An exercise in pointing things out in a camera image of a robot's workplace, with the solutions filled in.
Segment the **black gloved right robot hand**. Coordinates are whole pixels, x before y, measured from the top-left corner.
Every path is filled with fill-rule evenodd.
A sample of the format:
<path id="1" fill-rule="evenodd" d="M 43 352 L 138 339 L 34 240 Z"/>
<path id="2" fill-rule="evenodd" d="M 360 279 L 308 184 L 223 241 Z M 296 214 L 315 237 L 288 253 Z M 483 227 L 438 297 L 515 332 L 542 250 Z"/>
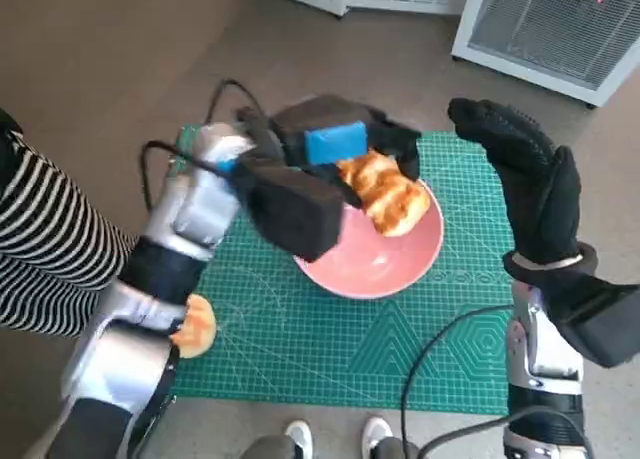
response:
<path id="1" fill-rule="evenodd" d="M 581 180 L 571 149 L 490 100 L 454 98 L 447 113 L 461 139 L 484 148 L 501 181 L 515 251 L 538 266 L 577 258 Z"/>

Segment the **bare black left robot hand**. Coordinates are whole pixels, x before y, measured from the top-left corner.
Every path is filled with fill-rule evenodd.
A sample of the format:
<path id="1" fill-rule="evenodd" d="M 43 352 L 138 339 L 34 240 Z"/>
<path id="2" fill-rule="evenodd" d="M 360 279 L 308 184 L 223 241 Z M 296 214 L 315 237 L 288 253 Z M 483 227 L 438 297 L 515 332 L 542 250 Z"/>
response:
<path id="1" fill-rule="evenodd" d="M 422 133 L 374 106 L 334 94 L 311 97 L 269 118 L 288 165 L 336 187 L 346 203 L 362 201 L 340 176 L 337 163 L 374 150 L 395 159 L 409 179 L 419 177 L 417 141 Z"/>

